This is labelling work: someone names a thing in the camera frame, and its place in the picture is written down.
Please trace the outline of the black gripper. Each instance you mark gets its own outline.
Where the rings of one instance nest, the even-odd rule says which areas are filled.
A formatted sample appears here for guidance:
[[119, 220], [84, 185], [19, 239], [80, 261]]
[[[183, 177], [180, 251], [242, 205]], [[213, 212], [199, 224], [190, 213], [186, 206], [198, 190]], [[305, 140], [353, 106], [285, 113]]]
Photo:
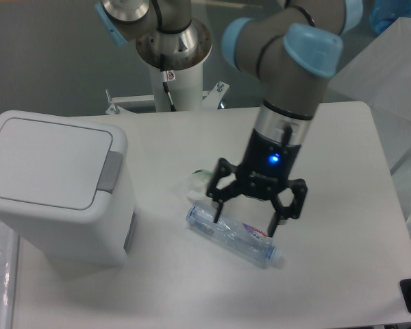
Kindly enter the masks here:
[[[238, 196], [237, 179], [229, 180], [238, 169], [240, 193], [247, 197], [270, 200], [274, 215], [269, 223], [267, 234], [273, 236], [281, 221], [300, 218], [308, 187], [302, 178], [289, 180], [288, 176], [299, 153], [299, 145], [291, 145], [292, 129], [286, 128], [278, 141], [267, 138], [253, 130], [241, 163], [236, 166], [225, 158], [219, 158], [212, 172], [206, 196], [215, 207], [213, 222], [217, 223], [224, 203]], [[279, 194], [290, 189], [293, 199], [284, 206]]]

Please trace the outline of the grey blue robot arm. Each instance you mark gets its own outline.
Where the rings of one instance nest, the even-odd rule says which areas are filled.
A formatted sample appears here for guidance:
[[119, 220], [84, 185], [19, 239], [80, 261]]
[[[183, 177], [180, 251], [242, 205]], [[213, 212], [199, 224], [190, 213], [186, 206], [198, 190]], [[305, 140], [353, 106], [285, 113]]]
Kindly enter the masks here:
[[[95, 10], [111, 39], [118, 45], [134, 41], [155, 71], [157, 111], [199, 108], [203, 91], [177, 84], [182, 72], [201, 66], [212, 46], [189, 1], [99, 1]], [[336, 73], [341, 36], [362, 13], [361, 1], [285, 1], [265, 19], [239, 18], [227, 26], [223, 57], [262, 82], [266, 93], [241, 163], [221, 158], [214, 168], [206, 195], [218, 209], [239, 195], [270, 201], [269, 236], [280, 222], [300, 216], [308, 188], [289, 175]]]

